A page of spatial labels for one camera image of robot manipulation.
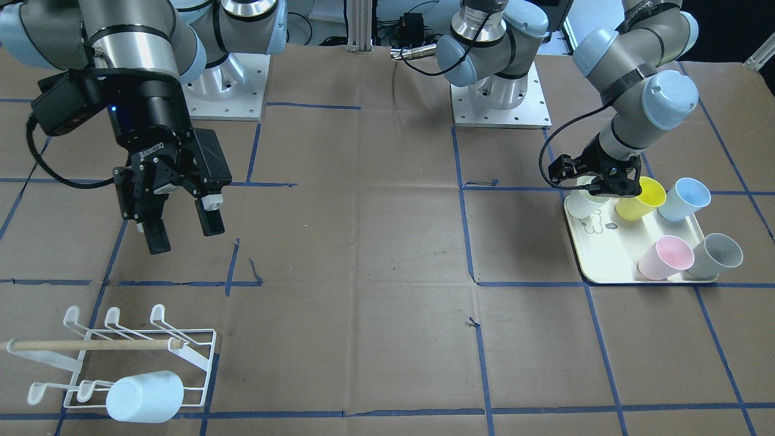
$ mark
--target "light blue cup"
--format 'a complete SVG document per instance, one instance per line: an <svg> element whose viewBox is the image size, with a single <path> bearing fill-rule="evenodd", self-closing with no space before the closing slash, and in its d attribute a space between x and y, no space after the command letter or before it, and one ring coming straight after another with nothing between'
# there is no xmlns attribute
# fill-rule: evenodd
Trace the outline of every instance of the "light blue cup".
<svg viewBox="0 0 775 436"><path fill-rule="evenodd" d="M668 221L681 221L692 213L711 204L711 192L700 181L680 178L667 193L667 201L659 207L660 215Z"/></svg>

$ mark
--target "wooden rod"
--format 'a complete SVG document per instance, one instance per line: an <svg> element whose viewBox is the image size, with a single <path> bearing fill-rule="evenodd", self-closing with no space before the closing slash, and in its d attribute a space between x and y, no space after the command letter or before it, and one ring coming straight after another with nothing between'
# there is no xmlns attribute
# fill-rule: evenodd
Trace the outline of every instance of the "wooden rod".
<svg viewBox="0 0 775 436"><path fill-rule="evenodd" d="M170 348L183 348L181 339L173 339ZM8 342L0 343L0 349L5 350ZM16 341L13 351L117 351L117 350L166 350L167 340L161 339L116 339L114 341Z"/></svg>

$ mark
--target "cup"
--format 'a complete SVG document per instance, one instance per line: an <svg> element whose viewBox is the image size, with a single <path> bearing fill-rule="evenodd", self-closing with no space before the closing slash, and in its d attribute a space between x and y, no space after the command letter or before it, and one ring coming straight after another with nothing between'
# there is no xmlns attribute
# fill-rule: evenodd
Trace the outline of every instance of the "cup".
<svg viewBox="0 0 775 436"><path fill-rule="evenodd" d="M665 188L653 178L641 177L640 186L643 192L637 197L620 199L616 203L616 213L623 219L635 221L651 213L665 203L667 194Z"/></svg>
<svg viewBox="0 0 775 436"><path fill-rule="evenodd" d="M105 405L114 420L159 424L180 410L183 392L183 382L174 372L149 372L114 383Z"/></svg>
<svg viewBox="0 0 775 436"><path fill-rule="evenodd" d="M667 193L665 204L657 210L668 221L681 221L692 213L711 204L711 192L702 182L693 178L678 179Z"/></svg>
<svg viewBox="0 0 775 436"><path fill-rule="evenodd" d="M687 272L699 279L713 279L741 264L742 250L735 240L725 234L709 234L694 248L694 265Z"/></svg>
<svg viewBox="0 0 775 436"><path fill-rule="evenodd" d="M581 176L576 180L576 186L588 185L593 180L594 176ZM610 200L609 197L593 196L585 189L577 189L570 193L565 207L571 216L583 220L600 209L608 200Z"/></svg>
<svg viewBox="0 0 775 436"><path fill-rule="evenodd" d="M689 269L694 263L694 252L678 236L665 235L649 248L638 261L638 270L648 280L664 280Z"/></svg>

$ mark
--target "white tray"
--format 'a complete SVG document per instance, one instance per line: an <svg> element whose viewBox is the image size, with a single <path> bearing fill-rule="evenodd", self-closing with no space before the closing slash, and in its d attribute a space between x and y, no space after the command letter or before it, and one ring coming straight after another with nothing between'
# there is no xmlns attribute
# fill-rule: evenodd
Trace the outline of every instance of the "white tray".
<svg viewBox="0 0 775 436"><path fill-rule="evenodd" d="M688 272L680 272L664 280L648 280L638 271L638 260L657 239L672 234L694 247L705 236L694 214L673 223L654 211L641 220L631 222L616 213L616 202L617 199L612 199L588 218L579 220L568 213L567 199L565 201L570 238L581 273L587 280L600 284L676 284L710 283L718 278L700 280Z"/></svg>

